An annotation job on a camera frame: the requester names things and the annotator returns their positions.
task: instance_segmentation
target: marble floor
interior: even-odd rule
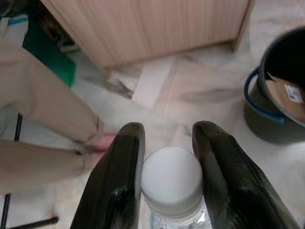
[[[146,155],[166,146],[192,151],[196,121],[213,121],[232,134],[265,172],[300,226],[305,224],[305,142],[277,146],[256,137],[247,127],[243,85],[265,48],[285,31],[305,24],[305,0],[256,0],[238,52],[226,45],[172,55],[100,73],[82,53],[73,91],[105,122],[108,132],[127,122],[141,122],[146,131]],[[0,111],[0,134],[12,139],[16,113]],[[73,142],[25,120],[21,140],[44,146],[71,148]],[[58,215],[55,226],[67,229],[88,175],[14,193],[8,226]],[[142,201],[139,228],[148,229],[149,211]]]

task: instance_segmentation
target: person's leg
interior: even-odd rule
[[[0,38],[0,107],[5,106],[77,142],[101,145],[103,123],[89,106],[29,52]]]
[[[0,140],[0,194],[57,182],[89,171],[88,153]]]

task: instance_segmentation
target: wooden cabinet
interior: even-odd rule
[[[100,68],[219,42],[237,47],[252,0],[42,0]]]

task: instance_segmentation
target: metal rod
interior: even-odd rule
[[[40,228],[43,226],[47,226],[50,224],[55,224],[57,223],[59,220],[58,217],[53,217],[51,219],[46,219],[46,220],[42,220],[42,221],[38,221],[35,223],[29,223],[29,224],[25,224],[22,226],[18,226],[18,227],[14,227],[14,228],[9,228],[9,229],[32,229],[32,228]]]
[[[21,131],[21,124],[22,124],[22,115],[18,114],[14,141],[19,141],[20,131]],[[3,205],[3,212],[2,212],[1,227],[0,227],[0,229],[5,229],[6,228],[6,223],[7,223],[7,220],[8,220],[9,209],[10,209],[10,194],[6,194],[5,195],[5,199],[4,199],[4,205]]]

